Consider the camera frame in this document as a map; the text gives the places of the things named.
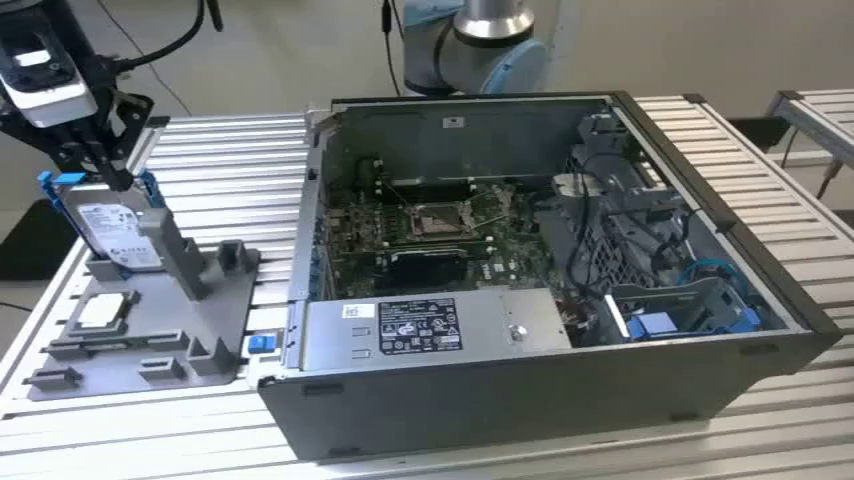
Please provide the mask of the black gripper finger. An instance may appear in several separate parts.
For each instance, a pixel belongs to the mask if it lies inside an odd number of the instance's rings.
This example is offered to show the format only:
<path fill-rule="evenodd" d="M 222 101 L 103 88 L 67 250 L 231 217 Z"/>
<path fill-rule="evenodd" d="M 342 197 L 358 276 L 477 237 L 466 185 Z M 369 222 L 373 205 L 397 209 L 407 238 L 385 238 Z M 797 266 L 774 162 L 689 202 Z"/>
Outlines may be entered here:
<path fill-rule="evenodd" d="M 112 93 L 112 104 L 99 134 L 99 140 L 107 150 L 99 172 L 114 191 L 126 191 L 132 184 L 134 176 L 127 162 L 152 108 L 154 100 L 150 97 L 126 92 Z"/>
<path fill-rule="evenodd" d="M 48 127 L 36 127 L 12 107 L 2 108 L 2 132 L 48 155 L 62 172 L 95 171 L 86 167 L 94 154 L 91 144 L 100 140 L 107 109 Z"/>

